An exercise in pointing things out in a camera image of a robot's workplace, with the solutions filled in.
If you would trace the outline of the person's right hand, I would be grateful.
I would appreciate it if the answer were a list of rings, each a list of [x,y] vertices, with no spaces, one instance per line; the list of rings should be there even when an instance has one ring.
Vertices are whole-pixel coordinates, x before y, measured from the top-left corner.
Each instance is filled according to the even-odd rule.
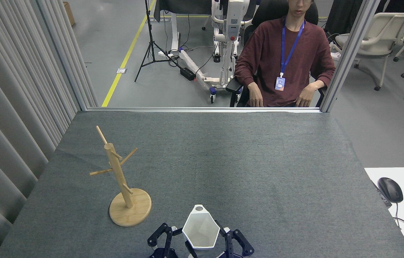
[[[264,99],[257,83],[252,82],[248,86],[249,89],[249,102],[251,107],[264,107]]]

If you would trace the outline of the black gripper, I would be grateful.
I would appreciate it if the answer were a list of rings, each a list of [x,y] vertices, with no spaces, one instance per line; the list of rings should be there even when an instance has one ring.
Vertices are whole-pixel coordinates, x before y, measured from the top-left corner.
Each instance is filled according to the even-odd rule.
[[[172,237],[181,234],[183,228],[177,228],[175,226],[169,227],[168,224],[162,223],[147,239],[147,245],[151,248],[155,248],[157,246],[157,241],[162,234],[166,234],[166,249],[165,248],[156,248],[154,252],[150,255],[150,258],[178,258],[177,253],[174,248],[171,247]],[[184,242],[189,255],[189,258],[197,258],[197,254],[192,248],[192,245],[189,243],[189,240]]]
[[[234,239],[242,247],[242,255],[235,254],[232,246],[232,233],[230,228],[223,227],[219,221],[216,221],[216,224],[220,227],[220,235],[225,239],[225,251],[221,253],[218,258],[243,258],[251,256],[255,252],[255,249],[242,232],[240,230],[234,230]]]

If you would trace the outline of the person's left hand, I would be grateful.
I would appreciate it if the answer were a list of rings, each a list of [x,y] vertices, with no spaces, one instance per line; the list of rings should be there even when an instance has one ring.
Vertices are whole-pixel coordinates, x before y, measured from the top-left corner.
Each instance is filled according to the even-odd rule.
[[[315,86],[307,85],[298,95],[295,107],[309,107],[316,90]]]

